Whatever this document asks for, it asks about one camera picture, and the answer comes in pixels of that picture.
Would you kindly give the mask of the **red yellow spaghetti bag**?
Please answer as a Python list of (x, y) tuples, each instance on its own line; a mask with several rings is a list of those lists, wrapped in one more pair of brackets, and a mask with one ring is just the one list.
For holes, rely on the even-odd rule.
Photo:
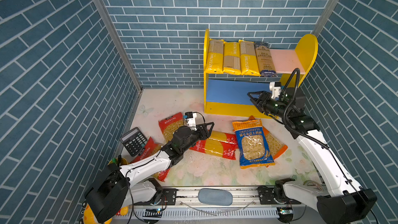
[(208, 139), (198, 141), (190, 148), (190, 150), (229, 160), (236, 160), (235, 151), (237, 149), (236, 135), (219, 131), (212, 131)]

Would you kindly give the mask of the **red macaroni bag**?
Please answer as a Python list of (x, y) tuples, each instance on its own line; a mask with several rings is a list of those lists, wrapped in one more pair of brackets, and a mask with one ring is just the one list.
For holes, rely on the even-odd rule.
[[(156, 154), (157, 152), (160, 151), (161, 147), (162, 147), (162, 145), (155, 143), (153, 138), (150, 137), (147, 144), (144, 147), (144, 150), (131, 163), (138, 162), (140, 160), (146, 159), (147, 157)], [(153, 174), (153, 177), (159, 181), (165, 182), (169, 171), (170, 171), (170, 169), (167, 169), (167, 170), (161, 171), (161, 172), (157, 172), (157, 173)]]
[(166, 142), (171, 141), (174, 132), (182, 126), (184, 126), (182, 113), (177, 113), (159, 121), (159, 127)]

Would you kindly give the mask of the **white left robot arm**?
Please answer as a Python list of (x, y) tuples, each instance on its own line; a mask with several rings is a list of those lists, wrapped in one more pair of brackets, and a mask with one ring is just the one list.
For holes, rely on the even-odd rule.
[(209, 122), (196, 127), (182, 126), (155, 155), (128, 165), (107, 165), (84, 194), (97, 222), (101, 224), (110, 220), (121, 208), (132, 203), (151, 200), (153, 195), (144, 194), (142, 199), (134, 196), (134, 186), (151, 175), (178, 164), (189, 148), (211, 136), (214, 125)]

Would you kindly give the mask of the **blue clear spaghetti bag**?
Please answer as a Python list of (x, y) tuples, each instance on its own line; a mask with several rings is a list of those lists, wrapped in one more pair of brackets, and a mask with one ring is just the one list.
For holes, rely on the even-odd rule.
[(276, 68), (268, 43), (254, 42), (255, 52), (261, 77), (276, 77)]

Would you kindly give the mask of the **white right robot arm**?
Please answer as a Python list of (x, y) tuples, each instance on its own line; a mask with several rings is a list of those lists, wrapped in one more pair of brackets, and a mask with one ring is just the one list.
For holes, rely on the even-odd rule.
[(324, 190), (292, 178), (275, 182), (274, 198), (280, 203), (299, 201), (316, 210), (327, 224), (349, 224), (364, 219), (372, 211), (377, 196), (353, 178), (328, 146), (315, 120), (304, 113), (304, 96), (298, 88), (283, 89), (278, 99), (267, 91), (248, 96), (264, 115), (277, 116), (292, 137), (310, 156), (324, 181)]

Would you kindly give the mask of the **orange pasta bag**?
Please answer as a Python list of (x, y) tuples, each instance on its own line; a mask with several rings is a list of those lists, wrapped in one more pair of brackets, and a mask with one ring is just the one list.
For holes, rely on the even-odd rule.
[(263, 129), (263, 133), (265, 135), (265, 139), (267, 141), (271, 156), (274, 160), (276, 160), (277, 158), (279, 158), (282, 154), (284, 154), (287, 151), (288, 146), (286, 144), (284, 144), (283, 142), (279, 141), (265, 127), (263, 127), (262, 129)]

